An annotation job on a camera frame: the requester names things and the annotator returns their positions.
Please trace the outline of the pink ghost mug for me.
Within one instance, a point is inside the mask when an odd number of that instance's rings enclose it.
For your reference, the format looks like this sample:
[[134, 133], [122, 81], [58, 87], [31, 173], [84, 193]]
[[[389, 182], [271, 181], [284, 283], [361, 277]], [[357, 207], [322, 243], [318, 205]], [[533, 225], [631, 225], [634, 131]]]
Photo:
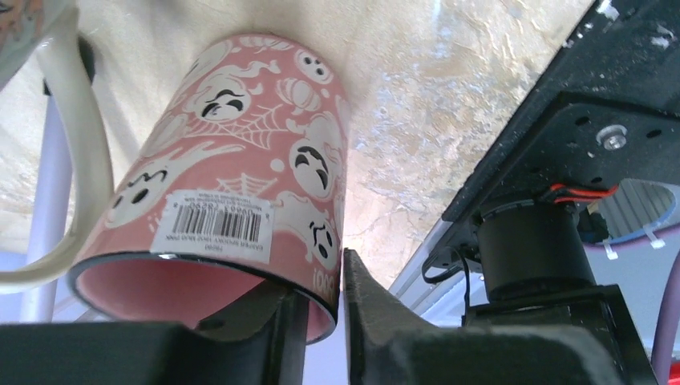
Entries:
[[338, 321], [350, 106], [311, 49], [240, 34], [202, 52], [67, 275], [111, 318], [194, 327], [263, 282]]

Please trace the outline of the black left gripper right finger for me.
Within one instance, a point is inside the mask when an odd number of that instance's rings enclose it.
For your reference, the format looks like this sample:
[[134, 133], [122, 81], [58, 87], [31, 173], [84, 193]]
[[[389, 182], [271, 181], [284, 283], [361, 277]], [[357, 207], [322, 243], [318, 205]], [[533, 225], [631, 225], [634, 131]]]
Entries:
[[623, 384], [609, 352], [575, 326], [446, 328], [420, 318], [343, 251], [352, 384]]

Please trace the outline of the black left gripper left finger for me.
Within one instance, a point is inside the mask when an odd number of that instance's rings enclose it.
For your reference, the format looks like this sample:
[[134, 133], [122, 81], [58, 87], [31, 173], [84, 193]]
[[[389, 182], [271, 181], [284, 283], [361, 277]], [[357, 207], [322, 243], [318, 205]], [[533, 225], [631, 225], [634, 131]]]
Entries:
[[308, 301], [263, 282], [188, 328], [172, 322], [1, 329], [4, 384], [299, 384]]

